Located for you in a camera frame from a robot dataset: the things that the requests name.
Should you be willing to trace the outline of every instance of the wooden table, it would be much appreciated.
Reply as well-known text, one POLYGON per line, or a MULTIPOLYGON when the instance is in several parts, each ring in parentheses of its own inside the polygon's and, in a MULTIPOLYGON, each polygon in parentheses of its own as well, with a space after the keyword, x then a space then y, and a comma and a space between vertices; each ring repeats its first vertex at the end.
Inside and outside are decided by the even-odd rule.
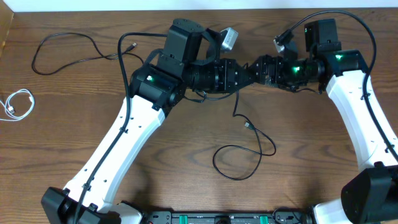
MULTIPOLYGON (((166 33, 172 20, 192 19, 204 27, 239 32, 233 52, 225 57, 240 64, 259 55, 276 55, 273 37, 316 9, 242 11, 141 11, 17 13, 0 59, 0 97, 28 88, 36 107, 17 123, 0 122, 0 222, 46 222, 40 199, 48 187, 62 188, 90 158, 113 123, 124 98, 117 61, 85 62, 52 76, 30 69, 34 52, 45 36, 81 32, 92 36, 101 51, 116 51, 125 32, 166 33)), ((353 9, 374 31, 377 62, 372 83, 378 100, 398 132, 398 10, 353 9)), ((335 17, 344 49, 359 49, 370 61, 372 47, 353 19, 335 17)), ((299 54, 306 57, 303 26, 295 31, 299 54)), ((134 53, 146 58, 164 39, 127 38, 137 42, 134 53)), ((97 56, 91 42, 79 37, 49 41, 37 68, 49 72, 66 62, 97 56)), ((140 66, 126 56, 128 73, 140 66)), ((353 145, 341 116, 326 94, 291 94, 255 84, 241 91, 238 111, 277 144, 277 154, 263 157, 254 176, 231 181, 212 166, 213 153, 225 144, 257 150, 244 120, 232 118, 235 97, 203 104, 182 100, 150 137, 127 172, 116 202, 128 200, 144 209, 183 211, 264 211, 288 206, 303 208, 340 196, 341 188, 358 174, 353 145)), ((28 107, 24 97, 16 110, 28 107)), ((266 152, 271 145, 263 140, 266 152)), ((257 155, 237 149, 220 153, 220 168, 244 176, 257 155)))

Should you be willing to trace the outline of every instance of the white cable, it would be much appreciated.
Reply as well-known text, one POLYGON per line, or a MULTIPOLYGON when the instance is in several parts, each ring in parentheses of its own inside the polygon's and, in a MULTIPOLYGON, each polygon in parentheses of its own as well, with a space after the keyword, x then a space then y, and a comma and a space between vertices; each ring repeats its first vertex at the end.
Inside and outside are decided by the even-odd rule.
POLYGON ((34 98, 33 94, 29 90, 21 89, 21 90, 16 91, 15 93, 11 94, 10 96, 8 96, 8 98, 6 100, 6 103, 3 103, 1 100, 0 100, 0 103, 4 107, 4 111, 6 112, 6 115, 8 117, 12 118, 12 119, 1 119, 0 118, 0 121, 20 121, 20 120, 24 119, 26 116, 28 116, 30 114, 30 112, 33 110, 33 108, 35 107, 35 98, 34 98), (30 102, 32 103, 30 108, 29 108, 29 110, 26 111, 26 113, 24 113, 21 116, 13 115, 14 114, 14 108, 10 105, 10 101, 11 101, 12 97, 17 95, 18 93, 27 93, 27 94, 29 94, 29 99, 30 99, 30 102))

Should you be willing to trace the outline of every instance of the green led light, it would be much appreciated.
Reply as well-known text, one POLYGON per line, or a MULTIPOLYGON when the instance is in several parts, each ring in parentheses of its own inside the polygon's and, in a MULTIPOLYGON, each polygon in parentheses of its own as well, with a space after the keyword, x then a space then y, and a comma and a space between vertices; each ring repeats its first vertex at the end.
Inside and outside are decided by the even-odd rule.
POLYGON ((300 67, 293 67, 293 72, 298 72, 300 71, 300 67))

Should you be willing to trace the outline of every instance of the cable clip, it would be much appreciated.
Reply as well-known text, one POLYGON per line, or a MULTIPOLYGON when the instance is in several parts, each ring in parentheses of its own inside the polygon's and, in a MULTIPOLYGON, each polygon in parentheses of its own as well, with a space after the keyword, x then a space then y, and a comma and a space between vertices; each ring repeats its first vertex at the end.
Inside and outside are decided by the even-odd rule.
MULTIPOLYGON (((371 95, 371 94, 368 93, 368 94, 366 94, 366 97, 369 97, 370 95, 371 95)), ((361 96, 361 100, 363 100, 363 97, 364 97, 364 95, 361 96)))
POLYGON ((120 130, 120 131, 123 131, 123 132, 126 133, 126 134, 129 132, 128 129, 124 130, 124 127, 120 127, 119 130, 120 130))
POLYGON ((87 187, 87 186, 88 186, 87 183, 85 183, 85 184, 83 184, 83 186, 81 186, 81 187, 83 187, 83 189, 86 188, 88 191, 91 191, 91 185, 88 186, 88 187, 87 187))

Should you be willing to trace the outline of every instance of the black cable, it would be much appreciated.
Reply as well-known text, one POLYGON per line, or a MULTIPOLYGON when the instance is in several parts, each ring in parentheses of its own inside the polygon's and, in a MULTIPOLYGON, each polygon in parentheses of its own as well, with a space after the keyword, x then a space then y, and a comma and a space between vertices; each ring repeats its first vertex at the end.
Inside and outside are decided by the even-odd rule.
POLYGON ((103 154, 102 158, 99 160, 99 162, 97 163, 97 165, 95 166, 95 168, 93 169, 90 177, 88 178, 87 182, 84 184, 83 186, 83 191, 81 192, 79 201, 77 203, 76 206, 76 211, 75 211, 75 216, 73 217, 73 223, 77 224, 77 220, 78 220, 78 216, 79 216, 79 212, 80 212, 80 208, 83 204, 83 200, 84 197, 87 193, 87 190, 91 187, 91 181, 94 179, 95 174, 97 173, 98 169, 101 167, 102 163, 105 161, 106 157, 108 156, 108 154, 111 152, 112 148, 114 147, 114 145, 117 143, 117 141, 119 140, 119 138, 121 137, 121 135, 125 132, 126 126, 130 120, 130 110, 131 110, 131 105, 130 105, 130 94, 129 94, 129 83, 127 80, 127 75, 126 75, 126 69, 124 68, 124 62, 123 62, 123 58, 122 58, 122 50, 121 50, 121 45, 122 45, 122 41, 125 37, 130 36, 130 35, 143 35, 143 36, 149 36, 149 37, 166 37, 166 34, 151 34, 151 33, 142 33, 142 32, 130 32, 130 33, 126 33, 123 34, 118 42, 118 59, 119 59, 119 63, 120 63, 120 69, 122 72, 122 76, 123 76, 123 83, 124 83, 124 90, 126 91, 126 119, 124 120, 123 126, 120 128, 120 131, 118 133, 118 135, 115 137, 115 139, 113 140, 113 142, 111 143, 111 145, 108 147, 108 149, 106 150, 106 152, 103 154))
POLYGON ((198 96, 200 96, 200 97, 202 97, 203 99, 205 99, 205 100, 222 100, 222 99, 225 99, 225 98, 228 98, 228 97, 230 97, 232 94, 234 94, 234 93, 228 93, 227 95, 225 95, 225 96, 221 96, 221 97, 217 97, 217 98, 213 98, 213 97, 207 97, 207 94, 205 93, 205 95, 203 96, 203 95, 201 95, 200 93, 198 93, 198 92, 196 92, 196 94, 198 95, 198 96))
POLYGON ((313 92, 313 93, 316 93, 316 94, 319 94, 319 95, 322 94, 321 91, 316 91, 316 90, 313 90, 311 88, 302 88, 300 90, 292 91, 292 93, 300 93, 301 91, 310 91, 310 92, 313 92))
POLYGON ((369 93, 367 91, 367 84, 368 84, 368 79, 371 75, 374 63, 376 62, 376 54, 377 54, 377 47, 376 47, 376 40, 373 36, 372 30, 368 27, 368 25, 358 16, 347 12, 347 11, 342 11, 342 10, 326 10, 326 11, 320 11, 320 12, 316 12, 314 14, 311 14, 309 16, 307 16, 306 18, 302 19, 301 21, 299 21, 298 23, 296 23, 294 26, 292 26, 288 31, 292 32, 296 27, 298 27, 301 23, 303 23, 304 21, 306 21, 307 19, 320 15, 320 14, 326 14, 326 13, 340 13, 340 14, 345 14, 347 16, 352 17, 353 19, 357 20, 366 30, 366 32, 368 32, 369 37, 371 38, 371 42, 372 42, 372 46, 373 46, 373 56, 372 56, 372 60, 371 60, 371 64, 369 66, 369 71, 365 74, 365 77, 363 79, 363 84, 362 84, 362 91, 363 91, 363 99, 365 100, 366 103, 366 107, 368 108, 369 114, 373 120, 374 125, 376 126, 377 130, 379 131, 381 137, 383 138, 384 143, 386 144, 388 150, 391 152, 392 156, 396 159, 396 161, 398 162, 398 154, 395 152, 394 148, 392 147, 390 141, 388 140, 386 134, 384 133, 383 129, 381 128, 381 125, 379 124, 379 121, 376 118, 376 115, 374 114, 374 111, 372 109, 372 106, 369 102, 369 93))
POLYGON ((257 168, 259 167, 259 165, 260 165, 260 163, 261 163, 261 158, 262 158, 262 156, 273 156, 273 155, 275 155, 275 153, 276 153, 276 145, 275 145, 275 143, 273 142, 273 140, 272 140, 268 135, 266 135, 266 134, 264 134, 262 131, 258 130, 258 129, 253 125, 253 123, 250 121, 250 119, 249 119, 247 116, 245 116, 245 115, 243 115, 243 114, 237 114, 237 113, 236 113, 236 109, 237 109, 237 107, 238 107, 238 102, 239 102, 239 90, 236 91, 236 101, 235 101, 235 107, 234 107, 234 111, 233 111, 233 113, 232 113, 232 117, 240 116, 240 117, 243 117, 243 118, 246 119, 246 121, 249 123, 249 127, 248 127, 248 128, 251 128, 251 129, 254 131, 254 133, 256 134, 257 141, 258 141, 258 144, 259 144, 260 152, 256 152, 256 151, 253 151, 253 150, 248 149, 248 148, 246 148, 246 147, 237 146, 237 145, 226 145, 226 146, 223 146, 223 147, 217 149, 217 151, 216 151, 216 152, 214 153, 214 155, 213 155, 213 167, 214 167, 214 169, 215 169, 219 174, 221 174, 223 177, 225 177, 225 178, 227 178, 227 179, 230 179, 230 180, 246 180, 246 179, 250 178, 250 177, 251 177, 252 175, 254 175, 254 173, 257 171, 257 168), (258 133, 261 133, 264 137, 266 137, 266 138, 272 143, 272 145, 274 146, 274 152, 273 152, 272 154, 263 154, 263 153, 262 153, 261 142, 260 142, 260 137, 259 137, 258 133), (235 177, 227 176, 227 175, 225 175, 224 173, 222 173, 222 172, 219 170, 219 168, 218 168, 217 165, 216 165, 216 155, 217 155, 217 153, 218 153, 220 150, 222 150, 222 149, 224 149, 224 148, 226 148, 226 147, 236 147, 236 148, 238 148, 238 149, 243 149, 243 150, 245 150, 245 151, 253 152, 253 153, 257 154, 257 155, 260 155, 259 161, 258 161, 256 167, 254 168, 254 170, 251 172, 251 174, 249 174, 248 176, 243 177, 243 178, 235 178, 235 177))
MULTIPOLYGON (((136 55, 136 54, 129 53, 129 51, 131 51, 132 49, 134 49, 135 46, 136 46, 135 43, 132 44, 132 45, 130 45, 130 46, 122 53, 122 55, 128 54, 128 55, 135 56, 135 57, 137 57, 142 63, 144 63, 143 59, 142 59, 140 56, 138 56, 138 55, 136 55)), ((66 68, 66 67, 69 67, 69 66, 71 66, 71 65, 74 65, 74 64, 77 64, 77 63, 80 63, 80 62, 86 62, 86 61, 89 61, 89 60, 96 60, 96 59, 101 59, 101 58, 105 58, 106 60, 116 60, 116 59, 118 59, 119 57, 113 57, 113 56, 115 56, 115 55, 117 55, 117 54, 118 54, 118 53, 113 53, 113 54, 109 54, 109 55, 104 55, 104 54, 102 54, 102 52, 99 50, 99 48, 98 48, 96 42, 94 41, 94 39, 91 38, 91 37, 88 36, 88 35, 85 35, 85 34, 79 34, 79 33, 74 33, 74 32, 66 32, 66 33, 51 34, 51 35, 46 36, 46 38, 44 38, 44 39, 40 42, 39 46, 37 47, 36 53, 35 53, 35 55, 33 56, 33 60, 32 60, 32 70, 33 70, 35 73, 39 74, 39 75, 53 75, 53 74, 55 74, 55 73, 57 73, 57 72, 63 70, 63 69, 66 68), (35 63, 36 63, 37 54, 39 53, 41 47, 43 46, 43 44, 44 44, 46 41, 48 41, 48 40, 51 39, 52 37, 58 37, 58 36, 61 36, 61 35, 78 35, 78 36, 82 36, 82 37, 88 38, 88 39, 93 43, 95 50, 98 52, 98 54, 99 54, 100 56, 99 56, 99 57, 92 57, 92 58, 85 58, 85 59, 81 59, 81 60, 77 60, 77 61, 68 63, 68 64, 66 64, 66 65, 64 65, 64 66, 61 66, 60 68, 56 69, 56 70, 53 71, 53 72, 44 73, 44 72, 38 71, 38 70, 36 69, 35 63)))
MULTIPOLYGON (((275 213, 276 213, 278 210, 281 210, 281 209, 292 210, 292 209, 289 208, 289 207, 280 207, 280 208, 275 209, 274 212, 272 212, 271 218, 275 221, 276 224, 281 224, 280 222, 278 222, 278 221, 276 220, 276 216, 275 216, 275 213)), ((298 221, 297 223, 294 223, 294 224, 301 224, 301 219, 299 219, 293 211, 288 211, 288 212, 292 212, 294 218, 298 221)))
POLYGON ((189 101, 192 101, 192 102, 195 102, 195 103, 203 103, 205 100, 206 100, 206 97, 207 97, 207 93, 205 92, 205 91, 203 91, 203 94, 204 94, 204 97, 203 97, 203 99, 202 100, 199 100, 199 99, 189 99, 188 97, 186 97, 185 95, 184 95, 184 99, 186 99, 186 100, 189 100, 189 101))

